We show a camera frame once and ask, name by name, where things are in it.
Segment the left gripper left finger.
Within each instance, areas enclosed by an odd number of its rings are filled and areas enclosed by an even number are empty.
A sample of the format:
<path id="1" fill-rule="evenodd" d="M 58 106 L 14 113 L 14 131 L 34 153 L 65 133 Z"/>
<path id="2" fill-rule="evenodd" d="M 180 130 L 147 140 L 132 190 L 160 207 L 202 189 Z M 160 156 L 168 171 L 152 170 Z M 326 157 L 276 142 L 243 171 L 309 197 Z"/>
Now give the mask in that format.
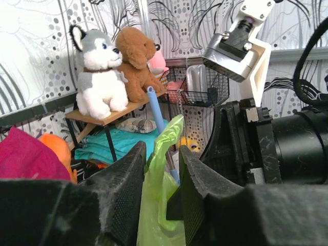
<path id="1" fill-rule="evenodd" d="M 79 184 L 1 181 L 1 245 L 136 245 L 146 144 Z"/>

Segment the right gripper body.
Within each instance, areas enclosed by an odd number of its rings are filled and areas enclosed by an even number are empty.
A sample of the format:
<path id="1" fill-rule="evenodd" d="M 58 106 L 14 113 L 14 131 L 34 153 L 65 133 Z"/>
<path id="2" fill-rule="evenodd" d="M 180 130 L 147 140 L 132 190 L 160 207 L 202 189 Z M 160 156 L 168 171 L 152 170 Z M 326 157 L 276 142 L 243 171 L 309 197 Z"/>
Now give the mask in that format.
<path id="1" fill-rule="evenodd" d="M 240 186 L 281 183 L 268 109 L 256 107 L 252 98 L 217 106 L 213 131 L 200 160 Z"/>

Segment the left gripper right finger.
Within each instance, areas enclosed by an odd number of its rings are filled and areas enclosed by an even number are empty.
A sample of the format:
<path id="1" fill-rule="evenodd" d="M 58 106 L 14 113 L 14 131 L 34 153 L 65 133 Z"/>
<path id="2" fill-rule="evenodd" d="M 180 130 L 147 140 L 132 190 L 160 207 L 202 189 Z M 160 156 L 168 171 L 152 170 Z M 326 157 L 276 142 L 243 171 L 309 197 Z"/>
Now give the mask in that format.
<path id="1" fill-rule="evenodd" d="M 327 245 L 327 186 L 241 187 L 179 149 L 186 245 Z"/>

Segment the green plastic trash bag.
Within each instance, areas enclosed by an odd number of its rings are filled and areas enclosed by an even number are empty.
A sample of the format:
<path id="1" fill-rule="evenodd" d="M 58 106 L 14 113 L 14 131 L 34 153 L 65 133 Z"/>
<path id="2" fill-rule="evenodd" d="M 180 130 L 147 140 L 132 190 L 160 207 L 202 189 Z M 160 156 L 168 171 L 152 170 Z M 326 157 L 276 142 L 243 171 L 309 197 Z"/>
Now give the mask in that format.
<path id="1" fill-rule="evenodd" d="M 166 171 L 166 152 L 178 142 L 183 123 L 182 115 L 175 116 L 154 141 L 142 186 L 137 245 L 186 244 L 183 222 L 166 219 L 167 202 L 178 188 L 176 180 Z"/>

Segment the blue floor mop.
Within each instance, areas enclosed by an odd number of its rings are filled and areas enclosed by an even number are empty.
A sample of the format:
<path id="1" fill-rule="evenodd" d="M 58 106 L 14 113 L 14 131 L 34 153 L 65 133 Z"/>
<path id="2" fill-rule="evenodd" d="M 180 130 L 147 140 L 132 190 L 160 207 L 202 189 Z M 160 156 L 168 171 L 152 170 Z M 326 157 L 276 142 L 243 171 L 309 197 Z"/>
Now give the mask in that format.
<path id="1" fill-rule="evenodd" d="M 156 95 L 155 90 L 152 86 L 147 87 L 147 95 L 148 95 L 149 103 L 150 103 L 150 106 L 151 106 L 151 109 L 152 109 L 152 112 L 153 112 L 153 115 L 154 115 L 154 119 L 155 119 L 155 122 L 156 122 L 156 125 L 157 125 L 157 129 L 158 129 L 158 132 L 160 134 L 165 129 L 165 125 L 164 125 L 161 109 L 160 109 L 160 106 L 159 106 L 159 103 L 158 103 L 157 95 Z M 169 150 L 167 150 L 167 152 L 166 152 L 166 159 L 167 159 L 170 174 L 175 179 L 175 181 L 178 184 L 180 184 L 180 179 L 179 179 L 177 170 L 174 166 L 174 161 L 173 161 L 172 155 L 171 155 Z"/>

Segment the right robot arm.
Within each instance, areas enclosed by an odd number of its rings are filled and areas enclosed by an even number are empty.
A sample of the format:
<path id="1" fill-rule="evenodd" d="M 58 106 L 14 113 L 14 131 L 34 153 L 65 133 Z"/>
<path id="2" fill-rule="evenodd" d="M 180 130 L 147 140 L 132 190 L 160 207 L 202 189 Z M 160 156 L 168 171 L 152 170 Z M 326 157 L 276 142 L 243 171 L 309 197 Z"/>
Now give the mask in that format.
<path id="1" fill-rule="evenodd" d="M 252 98 L 217 106 L 201 161 L 230 181 L 327 183 L 327 105 L 274 119 Z"/>

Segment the magenta fabric bag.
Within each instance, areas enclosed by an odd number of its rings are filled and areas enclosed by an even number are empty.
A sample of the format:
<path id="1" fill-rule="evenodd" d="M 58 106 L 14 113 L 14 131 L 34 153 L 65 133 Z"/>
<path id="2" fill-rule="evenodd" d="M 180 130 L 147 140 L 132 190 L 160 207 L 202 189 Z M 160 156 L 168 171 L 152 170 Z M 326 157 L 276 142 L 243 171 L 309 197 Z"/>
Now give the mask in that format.
<path id="1" fill-rule="evenodd" d="M 1 141 L 1 178 L 70 180 L 70 175 L 50 148 L 12 127 Z"/>

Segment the yellow plush toy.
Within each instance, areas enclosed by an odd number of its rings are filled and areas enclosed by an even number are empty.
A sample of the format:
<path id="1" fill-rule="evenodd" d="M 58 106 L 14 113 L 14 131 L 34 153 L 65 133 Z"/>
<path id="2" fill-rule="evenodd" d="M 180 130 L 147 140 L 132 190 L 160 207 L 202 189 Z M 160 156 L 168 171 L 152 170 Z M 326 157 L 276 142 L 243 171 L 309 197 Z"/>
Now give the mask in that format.
<path id="1" fill-rule="evenodd" d="M 194 153 L 200 152 L 200 146 L 198 142 L 194 139 L 189 139 L 182 136 L 176 143 L 176 148 L 179 149 L 181 146 L 187 146 L 188 149 Z"/>

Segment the teal folded cloth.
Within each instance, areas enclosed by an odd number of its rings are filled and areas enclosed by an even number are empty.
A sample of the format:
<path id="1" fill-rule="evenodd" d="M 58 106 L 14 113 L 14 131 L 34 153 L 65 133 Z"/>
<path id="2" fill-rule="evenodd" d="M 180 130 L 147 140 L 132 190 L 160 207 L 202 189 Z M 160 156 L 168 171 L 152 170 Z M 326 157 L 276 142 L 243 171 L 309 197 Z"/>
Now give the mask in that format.
<path id="1" fill-rule="evenodd" d="M 111 126 L 110 134 L 117 159 L 123 158 L 139 141 L 146 143 L 146 158 L 149 158 L 159 132 L 154 129 L 149 133 L 134 133 Z M 75 159 L 96 159 L 109 165 L 114 162 L 105 131 L 87 135 L 81 140 L 81 145 L 81 148 L 75 150 Z"/>

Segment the silver foil pouch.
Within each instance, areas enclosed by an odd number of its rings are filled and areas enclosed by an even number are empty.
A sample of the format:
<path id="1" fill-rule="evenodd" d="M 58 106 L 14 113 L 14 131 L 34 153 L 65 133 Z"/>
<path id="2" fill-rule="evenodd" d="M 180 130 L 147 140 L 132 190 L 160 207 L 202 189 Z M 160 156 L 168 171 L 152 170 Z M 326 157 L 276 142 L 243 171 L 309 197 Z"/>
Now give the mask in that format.
<path id="1" fill-rule="evenodd" d="M 207 92 L 205 65 L 191 65 L 186 70 L 187 86 L 189 91 Z"/>

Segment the wooden shelf rack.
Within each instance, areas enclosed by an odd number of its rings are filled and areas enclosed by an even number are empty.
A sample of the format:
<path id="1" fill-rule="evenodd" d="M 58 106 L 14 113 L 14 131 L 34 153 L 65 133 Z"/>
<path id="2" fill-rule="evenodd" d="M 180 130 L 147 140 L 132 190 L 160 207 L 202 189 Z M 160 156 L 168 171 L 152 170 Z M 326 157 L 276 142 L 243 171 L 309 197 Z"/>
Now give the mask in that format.
<path id="1" fill-rule="evenodd" d="M 72 137 L 72 141 L 69 143 L 69 148 L 70 150 L 73 150 L 75 147 L 78 147 L 78 144 L 82 140 L 83 137 L 88 135 L 96 126 L 101 126 L 104 128 L 107 140 L 109 143 L 109 148 L 111 150 L 111 154 L 113 157 L 113 161 L 117 161 L 116 153 L 114 150 L 111 134 L 109 131 L 109 124 L 112 123 L 113 121 L 119 119 L 120 117 L 140 108 L 141 106 L 147 104 L 149 102 L 149 99 L 143 100 L 142 102 L 129 102 L 127 105 L 127 108 L 123 111 L 120 112 L 112 112 L 111 115 L 107 118 L 104 119 L 94 119 L 91 116 L 84 116 L 80 114 L 78 110 L 73 110 L 65 115 L 66 117 L 66 122 Z M 80 122 L 85 122 L 87 125 L 81 130 L 81 132 L 75 136 L 74 130 L 73 130 L 73 125 L 72 121 L 80 121 Z"/>

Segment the patterned grey slipper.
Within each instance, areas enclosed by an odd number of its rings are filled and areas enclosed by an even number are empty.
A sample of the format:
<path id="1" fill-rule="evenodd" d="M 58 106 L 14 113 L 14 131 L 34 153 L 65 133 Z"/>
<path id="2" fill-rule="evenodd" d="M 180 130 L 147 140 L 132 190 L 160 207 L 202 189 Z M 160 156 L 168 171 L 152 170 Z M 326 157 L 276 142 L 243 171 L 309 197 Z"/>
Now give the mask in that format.
<path id="1" fill-rule="evenodd" d="M 155 121 L 142 118 L 128 118 L 115 126 L 122 131 L 141 134 L 153 132 L 157 128 Z"/>

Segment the pink plush toy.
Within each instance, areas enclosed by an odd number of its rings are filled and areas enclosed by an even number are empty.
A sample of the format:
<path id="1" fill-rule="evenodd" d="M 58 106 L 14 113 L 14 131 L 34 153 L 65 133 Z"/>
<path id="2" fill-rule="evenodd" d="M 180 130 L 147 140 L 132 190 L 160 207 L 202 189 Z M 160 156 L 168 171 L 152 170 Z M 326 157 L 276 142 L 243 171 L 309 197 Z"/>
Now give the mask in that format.
<path id="1" fill-rule="evenodd" d="M 166 65 L 166 60 L 161 51 L 161 45 L 155 44 L 156 52 L 148 61 L 148 67 L 152 74 L 163 84 L 165 88 L 168 86 L 167 75 L 169 68 Z"/>

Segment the white plush dog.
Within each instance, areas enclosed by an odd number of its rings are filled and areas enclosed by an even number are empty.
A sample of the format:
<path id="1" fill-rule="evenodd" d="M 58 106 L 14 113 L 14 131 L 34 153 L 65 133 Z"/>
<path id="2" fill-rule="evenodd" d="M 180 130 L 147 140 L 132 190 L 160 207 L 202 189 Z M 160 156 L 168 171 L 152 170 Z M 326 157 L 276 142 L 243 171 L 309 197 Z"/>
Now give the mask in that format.
<path id="1" fill-rule="evenodd" d="M 101 120 L 113 111 L 125 110 L 129 102 L 125 87 L 128 80 L 117 70 L 122 63 L 122 53 L 100 30 L 85 31 L 71 25 L 69 33 L 83 63 L 83 71 L 77 78 L 79 112 Z"/>

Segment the brown teddy bear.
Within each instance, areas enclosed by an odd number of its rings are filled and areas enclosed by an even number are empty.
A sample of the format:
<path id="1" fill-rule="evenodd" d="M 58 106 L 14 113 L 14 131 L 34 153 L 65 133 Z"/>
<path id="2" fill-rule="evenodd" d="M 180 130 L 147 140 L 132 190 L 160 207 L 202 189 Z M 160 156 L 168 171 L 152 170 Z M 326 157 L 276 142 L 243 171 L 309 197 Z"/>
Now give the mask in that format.
<path id="1" fill-rule="evenodd" d="M 148 61 L 156 52 L 155 43 L 135 27 L 121 29 L 116 38 L 116 46 L 122 53 L 122 64 L 118 67 L 128 80 L 125 83 L 129 101 L 139 103 L 148 98 L 147 87 L 156 93 L 165 91 L 163 84 L 148 67 Z"/>

